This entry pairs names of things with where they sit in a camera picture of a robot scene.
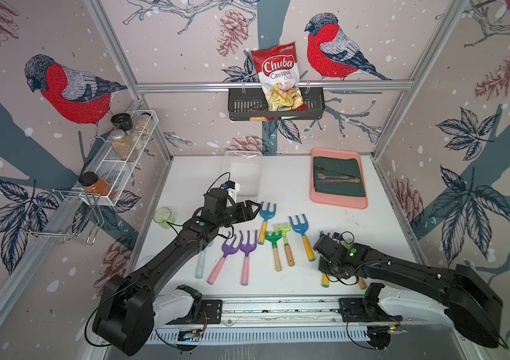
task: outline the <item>wallpaper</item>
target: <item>wallpaper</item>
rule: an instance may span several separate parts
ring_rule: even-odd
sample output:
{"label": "wallpaper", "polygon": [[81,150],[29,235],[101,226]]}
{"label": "wallpaper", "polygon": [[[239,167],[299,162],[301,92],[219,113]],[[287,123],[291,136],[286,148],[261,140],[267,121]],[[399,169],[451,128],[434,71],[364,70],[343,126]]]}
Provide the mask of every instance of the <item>wallpaper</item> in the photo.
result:
{"label": "wallpaper", "polygon": [[503,298],[510,358],[510,1],[471,1],[381,159],[433,266]]}
{"label": "wallpaper", "polygon": [[[111,130],[111,115],[131,102],[82,2],[0,0],[0,288],[34,246],[35,236],[20,229],[46,227],[61,204],[48,198],[49,191],[75,184]],[[161,168],[154,162],[158,156],[149,151],[142,162]],[[88,284],[83,291],[89,296],[109,277],[100,273],[101,264],[108,266],[102,255],[113,244],[132,249],[143,223],[148,205],[143,196],[152,194],[154,184],[150,179],[141,184],[144,176],[141,166],[137,168],[118,206],[103,209],[106,226],[100,247],[91,252],[80,247],[84,254],[76,259],[65,255],[72,263],[89,262],[97,270],[75,277]],[[93,226],[85,210],[83,206],[75,215],[73,230],[87,233]],[[71,246],[57,245],[54,254]],[[41,273],[50,272],[46,266]],[[18,343],[31,349],[22,340]],[[7,358],[6,353],[0,358]]]}
{"label": "wallpaper", "polygon": [[[409,79],[448,2],[387,0],[381,6],[344,0],[106,0],[103,4],[138,82],[183,83],[257,82],[250,51],[293,41],[303,81]],[[339,47],[346,49],[344,55],[337,53]],[[271,154],[308,153],[315,146],[371,152],[400,95],[399,91],[325,92],[327,108],[321,121],[263,124],[230,124],[220,117],[228,113],[226,93],[147,98],[154,109],[170,115],[161,119],[165,131],[193,142],[177,144],[173,154],[211,155],[228,147],[211,148],[205,143],[228,141],[235,147],[256,142]],[[216,131],[198,140],[208,123],[214,123]]]}

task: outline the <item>white table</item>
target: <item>white table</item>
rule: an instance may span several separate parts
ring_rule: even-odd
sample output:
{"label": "white table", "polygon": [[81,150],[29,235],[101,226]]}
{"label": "white table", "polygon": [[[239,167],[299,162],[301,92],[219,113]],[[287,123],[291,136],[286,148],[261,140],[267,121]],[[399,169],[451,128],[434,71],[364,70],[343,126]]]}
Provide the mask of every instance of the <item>white table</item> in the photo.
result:
{"label": "white table", "polygon": [[[307,238],[311,246],[318,239],[321,230],[331,234],[348,230],[355,235],[356,242],[400,259],[414,261],[370,157],[362,156],[361,160],[369,206],[365,210],[355,210],[320,205],[309,199],[310,156],[264,156],[261,189],[258,199],[253,200],[277,204],[277,212],[269,221],[267,229],[272,230],[273,224],[288,222],[288,216],[305,213],[309,221]],[[222,161],[222,156],[175,157],[158,207],[169,207],[175,212],[176,223],[185,222],[203,205],[203,194],[221,174]],[[257,216],[255,220],[235,225],[235,233],[238,235],[239,230],[245,233],[247,229],[260,231],[262,223],[262,218]],[[219,232],[228,234],[228,230],[223,228]],[[163,229],[152,222],[139,259],[157,255],[175,236],[172,229]],[[331,282],[328,288],[322,287],[322,274],[317,270],[318,254],[315,254],[317,257],[315,261],[309,262],[301,235],[291,230],[287,238],[295,261],[293,267],[288,266],[283,241],[280,240],[278,246],[282,271],[275,271],[271,243],[265,241],[264,245],[257,245],[256,250],[249,255],[248,286],[240,284],[244,258],[241,251],[228,256],[215,284],[209,285],[207,278],[222,256],[223,239],[217,237],[205,254],[203,278],[195,278],[198,256],[194,256],[171,278],[161,293],[170,293],[181,284],[189,285],[207,296],[316,296],[363,293],[358,285],[345,286],[338,282]]]}

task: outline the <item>plastic cup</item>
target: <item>plastic cup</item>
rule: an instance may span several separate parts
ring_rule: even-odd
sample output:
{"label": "plastic cup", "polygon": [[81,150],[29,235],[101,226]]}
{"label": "plastic cup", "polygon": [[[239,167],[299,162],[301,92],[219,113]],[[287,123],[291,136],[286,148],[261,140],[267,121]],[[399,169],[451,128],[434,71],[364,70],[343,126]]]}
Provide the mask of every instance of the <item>plastic cup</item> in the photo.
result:
{"label": "plastic cup", "polygon": [[167,224],[167,222],[170,222],[172,224],[175,223],[175,216],[173,215],[173,212],[168,207],[161,207],[158,208],[153,213],[153,221],[159,224],[160,227],[164,229],[169,229],[171,226]]}

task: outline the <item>black metal basket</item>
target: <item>black metal basket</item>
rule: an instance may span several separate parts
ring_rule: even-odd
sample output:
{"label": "black metal basket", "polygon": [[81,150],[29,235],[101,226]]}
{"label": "black metal basket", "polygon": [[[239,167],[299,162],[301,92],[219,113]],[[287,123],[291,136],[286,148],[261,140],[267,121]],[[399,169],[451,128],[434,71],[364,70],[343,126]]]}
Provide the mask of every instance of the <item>black metal basket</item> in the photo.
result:
{"label": "black metal basket", "polygon": [[319,120],[325,111],[323,88],[301,88],[305,110],[269,111],[262,89],[229,89],[229,118],[233,121],[248,121],[250,118],[274,118],[281,120]]}

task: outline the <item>yellow handle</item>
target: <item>yellow handle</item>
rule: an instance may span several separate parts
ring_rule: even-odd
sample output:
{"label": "yellow handle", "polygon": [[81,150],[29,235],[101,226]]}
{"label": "yellow handle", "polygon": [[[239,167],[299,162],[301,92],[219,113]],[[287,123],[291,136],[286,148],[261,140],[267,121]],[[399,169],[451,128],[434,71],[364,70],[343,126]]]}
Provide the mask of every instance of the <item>yellow handle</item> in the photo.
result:
{"label": "yellow handle", "polygon": [[289,266],[294,266],[293,253],[291,252],[289,244],[285,244],[285,254],[287,254],[287,262],[289,263]]}
{"label": "yellow handle", "polygon": [[305,244],[305,251],[307,252],[307,258],[310,262],[315,261],[315,255],[313,254],[313,249],[311,249],[311,245],[307,240],[306,236],[303,236],[303,244]]}
{"label": "yellow handle", "polygon": [[279,250],[277,248],[273,248],[273,254],[275,254],[275,270],[281,270],[281,262],[279,261]]}
{"label": "yellow handle", "polygon": [[263,245],[265,242],[265,234],[267,233],[267,222],[263,221],[263,226],[261,227],[261,232],[259,234],[259,240],[257,241],[259,244]]}
{"label": "yellow handle", "polygon": [[321,284],[323,287],[329,287],[329,279],[325,274],[323,274],[323,284]]}

